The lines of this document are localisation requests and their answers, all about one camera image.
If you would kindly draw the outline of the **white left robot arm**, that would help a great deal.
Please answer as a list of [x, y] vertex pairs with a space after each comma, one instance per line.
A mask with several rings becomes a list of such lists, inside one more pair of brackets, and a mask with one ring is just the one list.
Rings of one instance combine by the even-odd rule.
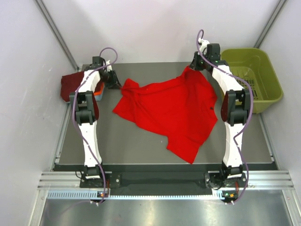
[[102, 158], [97, 141], [97, 121], [100, 113], [95, 97], [95, 89], [99, 83], [108, 89], [120, 89], [121, 84], [110, 61], [101, 56], [92, 57], [92, 64], [83, 71], [80, 85], [70, 97], [72, 121], [83, 140], [85, 161], [80, 172], [81, 188], [99, 188], [105, 186], [107, 176], [102, 168]]

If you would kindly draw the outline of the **red t shirt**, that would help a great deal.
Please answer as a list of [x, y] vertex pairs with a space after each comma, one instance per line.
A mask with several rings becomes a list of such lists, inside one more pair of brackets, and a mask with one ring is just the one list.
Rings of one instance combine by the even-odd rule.
[[218, 121], [212, 85], [188, 66], [176, 78], [143, 87], [127, 79], [121, 94], [113, 112], [144, 130], [166, 136], [167, 150], [190, 164]]

